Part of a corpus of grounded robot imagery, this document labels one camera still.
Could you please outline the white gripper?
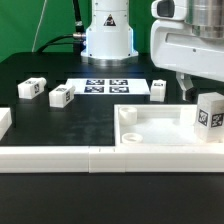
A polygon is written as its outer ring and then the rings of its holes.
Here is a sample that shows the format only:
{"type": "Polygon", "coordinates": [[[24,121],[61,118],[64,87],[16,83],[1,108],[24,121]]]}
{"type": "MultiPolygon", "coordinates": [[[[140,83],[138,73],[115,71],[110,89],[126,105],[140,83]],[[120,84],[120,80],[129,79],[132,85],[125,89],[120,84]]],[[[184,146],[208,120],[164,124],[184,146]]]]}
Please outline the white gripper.
{"type": "Polygon", "coordinates": [[[184,101],[193,100],[194,86],[189,75],[224,82],[224,39],[197,37],[184,22],[156,20],[150,47],[156,67],[177,72],[184,101]]]}

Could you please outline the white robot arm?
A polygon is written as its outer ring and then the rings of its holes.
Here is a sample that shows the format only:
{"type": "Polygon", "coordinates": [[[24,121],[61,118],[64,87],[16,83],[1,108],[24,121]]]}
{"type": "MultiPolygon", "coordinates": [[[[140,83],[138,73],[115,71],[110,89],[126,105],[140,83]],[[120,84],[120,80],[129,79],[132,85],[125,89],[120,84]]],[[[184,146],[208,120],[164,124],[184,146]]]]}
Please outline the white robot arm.
{"type": "MultiPolygon", "coordinates": [[[[138,56],[129,26],[129,0],[92,0],[82,60],[119,65],[138,56]]],[[[176,73],[183,91],[192,75],[224,82],[224,0],[154,0],[150,55],[176,73]]]]}

